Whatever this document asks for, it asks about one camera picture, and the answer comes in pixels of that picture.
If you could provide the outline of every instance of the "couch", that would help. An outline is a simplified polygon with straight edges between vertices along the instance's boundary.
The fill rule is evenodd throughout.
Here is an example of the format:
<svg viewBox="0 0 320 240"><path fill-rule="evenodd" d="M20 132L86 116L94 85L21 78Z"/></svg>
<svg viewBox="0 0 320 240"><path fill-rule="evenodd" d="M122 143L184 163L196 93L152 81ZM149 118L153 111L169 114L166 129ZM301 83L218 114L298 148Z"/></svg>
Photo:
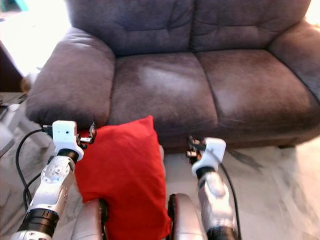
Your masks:
<svg viewBox="0 0 320 240"><path fill-rule="evenodd" d="M310 0L67 0L72 28L27 100L39 124L153 115L159 142L293 146L320 134Z"/></svg>

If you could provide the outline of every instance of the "couch backrest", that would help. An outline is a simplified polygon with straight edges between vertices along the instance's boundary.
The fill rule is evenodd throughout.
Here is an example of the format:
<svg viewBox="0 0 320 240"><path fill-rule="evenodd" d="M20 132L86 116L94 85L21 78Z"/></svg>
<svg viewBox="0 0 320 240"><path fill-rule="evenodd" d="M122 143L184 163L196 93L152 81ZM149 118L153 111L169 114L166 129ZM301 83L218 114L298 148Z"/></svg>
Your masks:
<svg viewBox="0 0 320 240"><path fill-rule="evenodd" d="M188 51L194 0L67 0L71 24L117 56Z"/></svg>
<svg viewBox="0 0 320 240"><path fill-rule="evenodd" d="M195 0L191 49L265 48L299 22L310 0Z"/></svg>

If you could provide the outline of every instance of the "red pillow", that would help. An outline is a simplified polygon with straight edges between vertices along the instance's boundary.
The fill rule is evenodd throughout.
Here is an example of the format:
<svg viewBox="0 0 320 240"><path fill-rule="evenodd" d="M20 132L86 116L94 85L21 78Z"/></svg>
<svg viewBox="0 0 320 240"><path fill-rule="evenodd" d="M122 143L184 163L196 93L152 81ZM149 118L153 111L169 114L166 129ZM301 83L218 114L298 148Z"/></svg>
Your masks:
<svg viewBox="0 0 320 240"><path fill-rule="evenodd" d="M97 130L76 164L83 202L103 198L110 240L160 240L170 232L166 184L153 117Z"/></svg>

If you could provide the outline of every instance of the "couch cushion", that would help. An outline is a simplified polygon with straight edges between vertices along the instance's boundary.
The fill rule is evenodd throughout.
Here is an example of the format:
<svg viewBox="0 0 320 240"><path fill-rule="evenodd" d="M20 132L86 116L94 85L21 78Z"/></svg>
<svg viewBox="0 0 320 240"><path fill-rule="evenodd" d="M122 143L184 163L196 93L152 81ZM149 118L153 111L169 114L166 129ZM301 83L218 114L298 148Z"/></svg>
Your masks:
<svg viewBox="0 0 320 240"><path fill-rule="evenodd" d="M213 129L217 114L206 75L193 53L136 55L116 61L109 125L154 117L159 137Z"/></svg>
<svg viewBox="0 0 320 240"><path fill-rule="evenodd" d="M271 53L223 50L196 55L213 91L219 136L227 141L295 137L320 124L315 97Z"/></svg>
<svg viewBox="0 0 320 240"><path fill-rule="evenodd" d="M74 27L96 35L117 56L183 52L193 0L68 0Z"/></svg>
<svg viewBox="0 0 320 240"><path fill-rule="evenodd" d="M196 0L191 47L196 52L260 49L299 22L310 0Z"/></svg>

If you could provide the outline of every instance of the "floor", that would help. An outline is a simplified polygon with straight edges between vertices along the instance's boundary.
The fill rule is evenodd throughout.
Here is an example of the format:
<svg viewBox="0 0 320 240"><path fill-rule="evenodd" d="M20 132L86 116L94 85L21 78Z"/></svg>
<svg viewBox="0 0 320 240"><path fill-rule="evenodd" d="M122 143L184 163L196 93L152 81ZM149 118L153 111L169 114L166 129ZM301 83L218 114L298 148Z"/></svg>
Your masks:
<svg viewBox="0 0 320 240"><path fill-rule="evenodd" d="M15 137L23 137L17 129ZM229 150L224 164L233 181L244 240L320 240L320 137L297 147ZM0 158L0 238L10 239L24 216L22 184L14 165L17 149ZM53 150L40 149L31 139L20 162L27 179L36 175ZM197 180L183 154L166 155L167 195L186 193L197 208ZM69 240L82 206L75 187L53 239Z"/></svg>

